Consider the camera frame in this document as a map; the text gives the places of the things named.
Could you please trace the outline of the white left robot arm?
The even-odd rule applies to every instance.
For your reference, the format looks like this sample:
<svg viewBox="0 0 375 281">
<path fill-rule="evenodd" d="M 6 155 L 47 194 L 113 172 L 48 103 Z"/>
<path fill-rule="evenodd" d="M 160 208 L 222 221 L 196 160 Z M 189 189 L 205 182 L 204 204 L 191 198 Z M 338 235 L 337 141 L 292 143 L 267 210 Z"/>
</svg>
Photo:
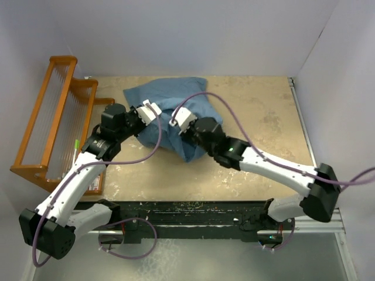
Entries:
<svg viewBox="0 0 375 281">
<path fill-rule="evenodd" d="M 154 120 L 149 106 L 126 109 L 121 104 L 106 106 L 101 122 L 81 148 L 75 163 L 51 195 L 34 210 L 19 215 L 22 236 L 32 251 L 41 251 L 55 259 L 71 250 L 77 227 L 69 223 L 72 211 L 94 179 L 121 150 L 121 144 L 138 136 Z"/>
</svg>

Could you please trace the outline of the blue pillowcase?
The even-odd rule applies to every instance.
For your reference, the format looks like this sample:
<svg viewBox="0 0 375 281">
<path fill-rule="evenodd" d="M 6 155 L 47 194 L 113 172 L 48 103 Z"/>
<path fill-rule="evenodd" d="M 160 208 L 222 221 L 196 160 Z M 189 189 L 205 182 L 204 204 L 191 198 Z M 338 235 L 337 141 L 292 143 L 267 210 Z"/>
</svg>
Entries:
<svg viewBox="0 0 375 281">
<path fill-rule="evenodd" d="M 181 102 L 191 95 L 206 91 L 207 80 L 200 77 L 160 78 L 146 84 L 123 90 L 129 106 L 138 107 L 145 100 L 155 103 L 162 111 L 162 138 L 160 146 L 175 152 L 183 161 L 189 163 L 202 157 L 206 152 L 197 145 L 186 143 L 179 135 L 177 126 L 170 126 L 173 111 Z M 223 119 L 213 108 L 205 95 L 198 95 L 188 100 L 183 107 L 190 110 L 198 118 L 212 117 L 222 124 Z M 159 136 L 157 120 L 152 121 L 141 133 L 137 140 L 146 147 L 156 145 Z"/>
</svg>

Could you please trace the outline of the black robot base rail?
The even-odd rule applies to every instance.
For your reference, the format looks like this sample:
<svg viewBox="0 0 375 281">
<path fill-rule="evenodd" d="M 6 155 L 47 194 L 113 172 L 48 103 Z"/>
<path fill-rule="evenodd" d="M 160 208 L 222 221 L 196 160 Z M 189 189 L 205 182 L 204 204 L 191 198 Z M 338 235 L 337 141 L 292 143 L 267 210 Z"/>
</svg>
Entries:
<svg viewBox="0 0 375 281">
<path fill-rule="evenodd" d="M 124 242 L 142 239 L 236 239 L 279 245 L 293 219 L 275 222 L 266 201 L 117 201 L 110 225 L 100 231 L 124 234 Z"/>
</svg>

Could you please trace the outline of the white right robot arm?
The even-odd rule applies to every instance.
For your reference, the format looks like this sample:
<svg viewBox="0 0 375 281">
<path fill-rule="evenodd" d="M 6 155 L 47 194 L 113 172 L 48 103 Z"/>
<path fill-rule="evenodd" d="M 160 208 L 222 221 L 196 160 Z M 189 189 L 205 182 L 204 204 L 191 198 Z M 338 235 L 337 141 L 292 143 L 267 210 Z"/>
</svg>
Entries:
<svg viewBox="0 0 375 281">
<path fill-rule="evenodd" d="M 266 202 L 261 224 L 274 229 L 281 222 L 309 216 L 319 222 L 330 222 L 341 192 L 336 184 L 333 168 L 294 163 L 269 153 L 254 150 L 254 146 L 241 139 L 227 136 L 214 118 L 196 118 L 181 131 L 182 139 L 198 145 L 219 165 L 242 172 L 259 174 L 296 193 L 285 198 L 272 198 Z"/>
</svg>

